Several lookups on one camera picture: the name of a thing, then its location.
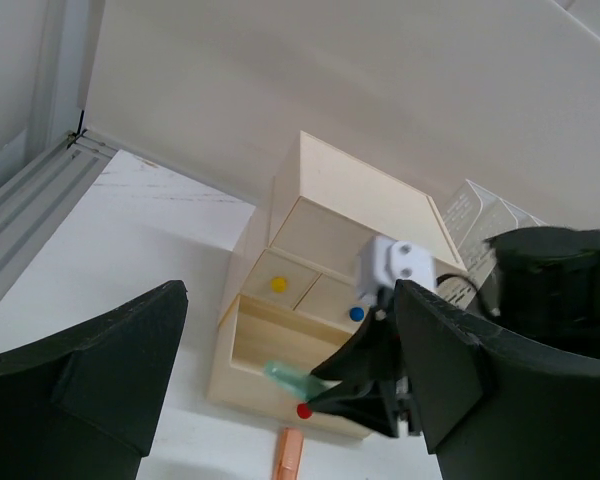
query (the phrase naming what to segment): green object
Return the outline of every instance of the green object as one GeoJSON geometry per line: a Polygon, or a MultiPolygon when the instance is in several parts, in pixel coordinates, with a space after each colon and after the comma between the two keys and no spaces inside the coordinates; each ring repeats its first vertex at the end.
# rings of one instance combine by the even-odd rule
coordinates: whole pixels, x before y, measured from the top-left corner
{"type": "Polygon", "coordinates": [[[267,362],[264,374],[303,402],[329,389],[319,378],[282,362],[267,362]]]}

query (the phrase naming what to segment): white wall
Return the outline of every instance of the white wall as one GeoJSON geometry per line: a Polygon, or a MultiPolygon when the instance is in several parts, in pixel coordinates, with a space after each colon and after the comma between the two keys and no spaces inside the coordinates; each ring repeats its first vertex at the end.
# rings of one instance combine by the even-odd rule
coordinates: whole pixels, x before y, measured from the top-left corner
{"type": "Polygon", "coordinates": [[[600,227],[600,41],[552,0],[107,0],[87,106],[242,198],[302,129],[436,201],[470,178],[600,227]]]}
{"type": "Polygon", "coordinates": [[[0,150],[27,126],[47,0],[0,0],[0,150]]]}

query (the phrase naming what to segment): white table surface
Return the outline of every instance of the white table surface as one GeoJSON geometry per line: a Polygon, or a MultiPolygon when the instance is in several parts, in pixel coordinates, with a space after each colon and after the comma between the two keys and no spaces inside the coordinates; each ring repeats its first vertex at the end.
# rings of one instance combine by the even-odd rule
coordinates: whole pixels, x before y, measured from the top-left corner
{"type": "MultiPolygon", "coordinates": [[[[205,399],[229,254],[252,210],[120,152],[0,303],[1,353],[185,282],[187,322],[140,480],[271,478],[279,422],[205,399]]],[[[440,478],[421,438],[305,435],[300,480],[440,478]]]]}

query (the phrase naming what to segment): white plastic block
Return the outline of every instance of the white plastic block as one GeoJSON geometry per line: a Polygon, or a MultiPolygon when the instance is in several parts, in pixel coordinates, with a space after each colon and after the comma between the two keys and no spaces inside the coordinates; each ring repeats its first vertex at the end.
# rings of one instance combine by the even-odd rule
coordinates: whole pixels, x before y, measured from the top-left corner
{"type": "Polygon", "coordinates": [[[357,294],[368,305],[376,303],[381,287],[393,289],[397,280],[412,280],[435,291],[435,266],[429,251],[411,242],[377,235],[358,256],[357,294]]]}

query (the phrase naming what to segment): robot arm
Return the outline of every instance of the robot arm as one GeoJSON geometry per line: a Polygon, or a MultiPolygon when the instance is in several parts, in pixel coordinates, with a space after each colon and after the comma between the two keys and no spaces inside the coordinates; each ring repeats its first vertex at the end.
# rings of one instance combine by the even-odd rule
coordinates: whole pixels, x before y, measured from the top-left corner
{"type": "Polygon", "coordinates": [[[359,293],[373,304],[312,371],[340,383],[308,406],[389,437],[406,421],[445,480],[600,479],[600,231],[535,227],[489,243],[500,314],[483,317],[433,292],[415,246],[368,246],[359,293]]]}

